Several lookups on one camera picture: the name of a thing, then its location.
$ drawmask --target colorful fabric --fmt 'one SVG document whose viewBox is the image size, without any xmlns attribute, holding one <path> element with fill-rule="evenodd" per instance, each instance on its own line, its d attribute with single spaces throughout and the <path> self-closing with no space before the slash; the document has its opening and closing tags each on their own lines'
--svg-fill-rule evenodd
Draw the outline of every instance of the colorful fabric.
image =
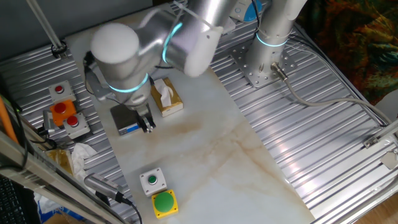
<svg viewBox="0 0 398 224">
<path fill-rule="evenodd" d="M 398 89 L 398 0 L 309 0 L 297 22 L 370 103 Z"/>
</svg>

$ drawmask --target floor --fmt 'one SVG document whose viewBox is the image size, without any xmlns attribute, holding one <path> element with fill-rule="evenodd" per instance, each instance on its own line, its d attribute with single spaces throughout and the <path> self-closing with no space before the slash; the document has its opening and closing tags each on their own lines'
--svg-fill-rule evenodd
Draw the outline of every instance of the floor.
<svg viewBox="0 0 398 224">
<path fill-rule="evenodd" d="M 395 224 L 398 223 L 398 194 L 390 197 L 371 210 L 355 224 Z"/>
</svg>

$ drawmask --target white button box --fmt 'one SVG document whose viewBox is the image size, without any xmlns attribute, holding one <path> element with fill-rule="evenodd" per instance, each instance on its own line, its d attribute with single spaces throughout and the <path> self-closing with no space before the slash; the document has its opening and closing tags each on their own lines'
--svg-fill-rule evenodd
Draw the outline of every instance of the white button box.
<svg viewBox="0 0 398 224">
<path fill-rule="evenodd" d="M 139 178 L 147 197 L 167 190 L 166 180 L 159 167 L 141 174 Z"/>
<path fill-rule="evenodd" d="M 75 139 L 90 132 L 90 127 L 82 113 L 78 113 L 70 116 L 68 119 L 64 119 L 63 126 L 71 139 Z"/>
<path fill-rule="evenodd" d="M 54 104 L 64 102 L 65 100 L 76 101 L 76 96 L 72 91 L 69 81 L 50 85 L 49 90 Z"/>
</svg>

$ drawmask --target orange button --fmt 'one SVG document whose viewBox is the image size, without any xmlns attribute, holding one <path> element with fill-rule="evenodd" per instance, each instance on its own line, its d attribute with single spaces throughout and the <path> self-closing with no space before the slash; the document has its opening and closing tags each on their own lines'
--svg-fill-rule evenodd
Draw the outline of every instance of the orange button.
<svg viewBox="0 0 398 224">
<path fill-rule="evenodd" d="M 55 125 L 63 126 L 62 121 L 76 114 L 76 108 L 72 100 L 66 100 L 50 107 L 52 119 Z"/>
</svg>

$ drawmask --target metal mounting plate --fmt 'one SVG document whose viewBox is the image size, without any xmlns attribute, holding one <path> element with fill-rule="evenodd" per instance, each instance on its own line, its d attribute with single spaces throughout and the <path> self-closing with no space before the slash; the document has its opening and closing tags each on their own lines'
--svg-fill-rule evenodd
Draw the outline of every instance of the metal mounting plate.
<svg viewBox="0 0 398 224">
<path fill-rule="evenodd" d="M 231 49 L 232 58 L 235 59 L 236 64 L 242 70 L 250 83 L 254 87 L 260 88 L 278 79 L 279 77 L 274 72 L 259 72 L 258 68 L 251 68 L 247 65 L 246 52 L 250 46 L 251 41 L 237 45 Z M 286 51 L 282 52 L 282 62 L 279 66 L 286 74 L 293 72 L 297 68 L 297 64 L 290 58 L 290 55 Z"/>
</svg>

